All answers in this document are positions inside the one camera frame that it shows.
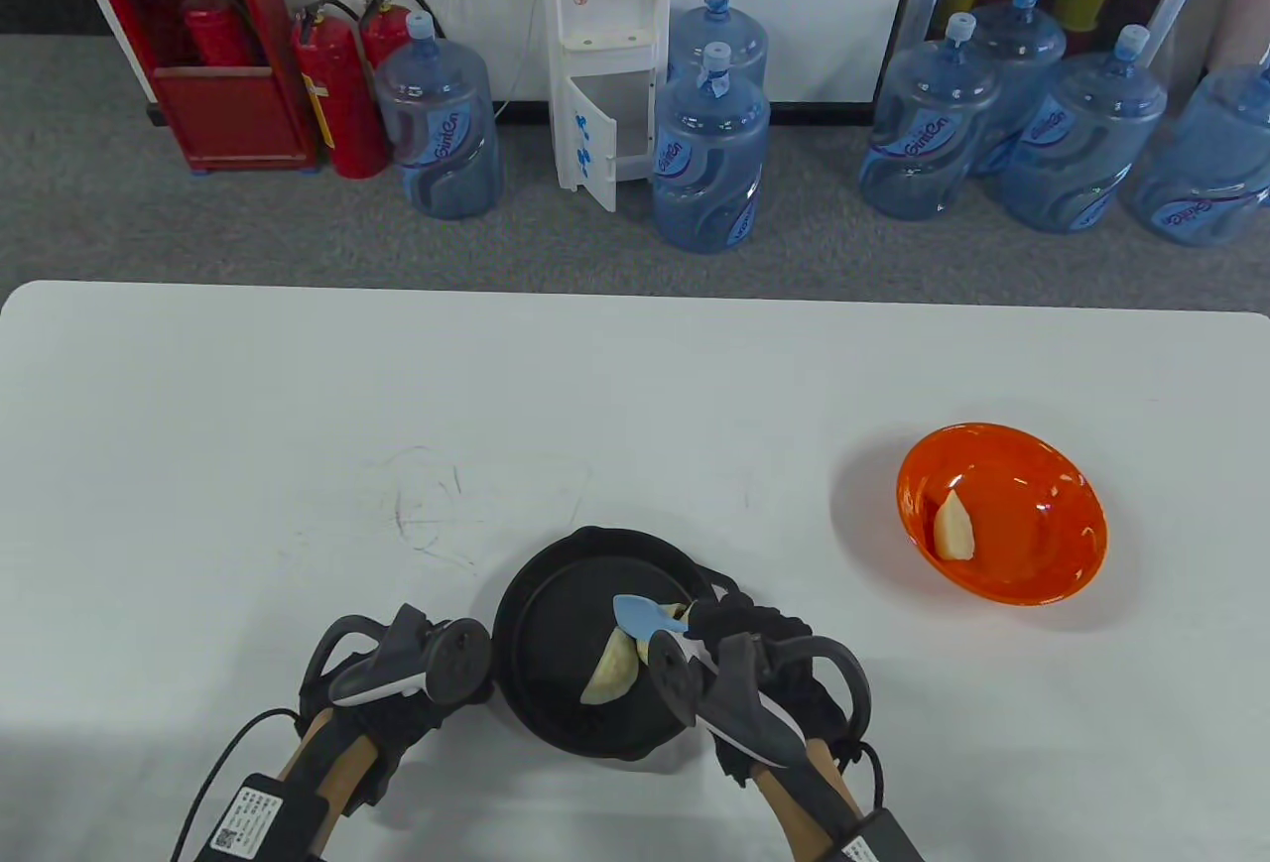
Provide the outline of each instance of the fire extinguisher hose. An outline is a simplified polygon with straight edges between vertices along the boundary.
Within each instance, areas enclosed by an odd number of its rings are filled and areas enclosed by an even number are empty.
[[[432,11],[432,6],[428,5],[425,0],[414,0],[414,1],[419,4],[419,9],[422,9],[423,11],[425,11],[428,15],[432,17],[432,23],[433,25],[437,27],[437,38],[438,39],[446,38],[446,33],[441,28],[441,20],[437,19],[437,14]]]
[[[354,13],[348,5],[340,3],[339,0],[316,0],[296,10],[296,22],[300,23],[300,44],[309,43],[309,36],[314,29],[314,24],[318,23],[318,17],[321,13],[323,6],[335,6],[337,9],[344,10],[344,13],[357,22],[357,13]]]
[[[364,28],[366,23],[368,23],[371,18],[373,18],[375,14],[378,13],[381,9],[385,9],[385,6],[391,0],[366,0],[366,10],[363,10],[362,18],[359,20],[362,23],[362,27]],[[423,11],[425,11],[428,15],[432,17],[432,24],[437,27],[437,38],[438,39],[446,38],[446,30],[441,28],[441,20],[437,18],[437,14],[432,11],[432,6],[428,5],[425,0],[414,0],[414,1],[418,3],[419,8]]]

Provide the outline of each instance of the red cabinet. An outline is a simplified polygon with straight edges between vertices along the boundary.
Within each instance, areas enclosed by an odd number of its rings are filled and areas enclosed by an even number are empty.
[[[318,164],[284,0],[109,1],[192,169]]]

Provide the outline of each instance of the gray carpet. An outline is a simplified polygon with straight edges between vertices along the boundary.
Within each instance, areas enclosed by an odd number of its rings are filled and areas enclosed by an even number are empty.
[[[0,300],[37,278],[1270,312],[1270,230],[1185,250],[1120,211],[1085,236],[1013,225],[977,188],[936,223],[860,201],[860,129],[776,128],[753,237],[715,258],[658,240],[648,187],[618,213],[556,187],[545,127],[502,132],[503,203],[461,225],[386,173],[192,178],[113,39],[0,37]]]

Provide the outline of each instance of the wooden handle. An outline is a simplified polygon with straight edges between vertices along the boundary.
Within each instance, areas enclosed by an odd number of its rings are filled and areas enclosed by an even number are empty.
[[[806,755],[820,776],[828,779],[834,790],[838,790],[851,811],[857,818],[864,818],[864,812],[860,811],[860,806],[847,788],[842,773],[834,766],[824,740],[808,740]],[[751,776],[776,814],[781,829],[785,830],[785,839],[790,844],[790,852],[794,853],[794,862],[815,862],[817,858],[833,848],[829,835],[794,801],[794,797],[785,791],[785,787],[776,781],[767,767],[756,764]]]
[[[333,711],[324,710],[314,717],[312,724],[309,726],[309,733],[300,740],[300,746],[292,754],[291,759],[287,760],[287,766],[283,767],[282,773],[278,776],[279,779],[287,779],[295,772],[305,749],[318,745],[315,741],[324,730],[326,733],[334,730],[330,725],[331,716]],[[314,835],[312,844],[309,847],[310,854],[320,856],[323,849],[326,848],[326,840],[330,839],[330,833],[335,828],[335,823],[339,821],[339,816],[343,814],[348,801],[353,797],[357,785],[371,772],[371,767],[375,766],[378,757],[380,753],[368,736],[358,736],[330,760],[325,776],[315,786],[315,792],[326,800],[328,810],[321,828]]]

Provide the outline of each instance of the white table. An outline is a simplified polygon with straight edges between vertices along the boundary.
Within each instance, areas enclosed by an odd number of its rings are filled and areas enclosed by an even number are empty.
[[[535,550],[599,523],[855,649],[931,862],[1266,858],[1267,409],[1256,316],[23,287],[0,316],[0,845],[165,858],[337,616],[491,622]],[[972,419],[1090,476],[1111,543],[1083,594],[993,606],[907,545],[904,451]],[[193,842],[292,746],[254,731]],[[700,738],[653,762],[467,710],[325,857],[785,856]]]

